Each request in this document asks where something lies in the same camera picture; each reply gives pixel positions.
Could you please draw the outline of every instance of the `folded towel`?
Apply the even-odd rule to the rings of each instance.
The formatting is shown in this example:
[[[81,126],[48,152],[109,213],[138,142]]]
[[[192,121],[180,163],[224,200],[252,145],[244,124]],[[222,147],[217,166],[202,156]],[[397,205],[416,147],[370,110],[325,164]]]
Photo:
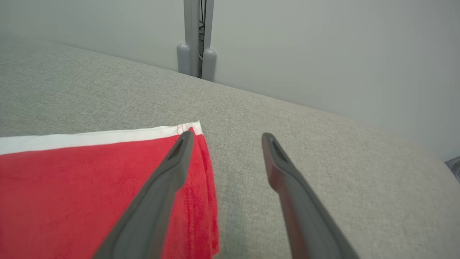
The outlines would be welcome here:
[[[88,259],[185,130],[195,133],[162,258],[219,250],[213,171],[199,122],[0,138],[0,258]]]

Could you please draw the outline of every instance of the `fabric texture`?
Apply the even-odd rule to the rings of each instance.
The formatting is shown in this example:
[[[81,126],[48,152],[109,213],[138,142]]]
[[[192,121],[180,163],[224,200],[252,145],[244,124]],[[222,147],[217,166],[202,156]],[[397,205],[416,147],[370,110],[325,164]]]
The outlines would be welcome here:
[[[0,138],[33,150],[0,155],[0,258],[91,258],[187,125],[121,131],[122,138],[113,137],[118,132],[89,133],[84,135],[112,143],[40,150],[38,139],[65,144],[81,135]],[[194,128],[201,130],[199,123]],[[148,132],[155,138],[127,141]],[[200,134],[174,197],[161,257],[211,258],[218,238],[213,172]]]
[[[4,37],[0,55],[1,136],[200,119],[217,192],[219,258],[290,256],[265,172],[264,132],[278,139],[360,257],[460,257],[460,186],[438,157],[411,140],[73,47]]]

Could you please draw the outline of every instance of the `gray sofa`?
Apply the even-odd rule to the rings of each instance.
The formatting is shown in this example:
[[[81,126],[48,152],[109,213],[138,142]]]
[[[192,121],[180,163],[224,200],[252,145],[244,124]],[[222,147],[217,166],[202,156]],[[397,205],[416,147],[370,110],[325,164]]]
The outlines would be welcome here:
[[[219,208],[216,258],[290,257],[266,177],[264,132],[277,137],[361,258],[460,258],[460,185],[410,140],[117,57],[0,38],[0,136],[201,121]]]

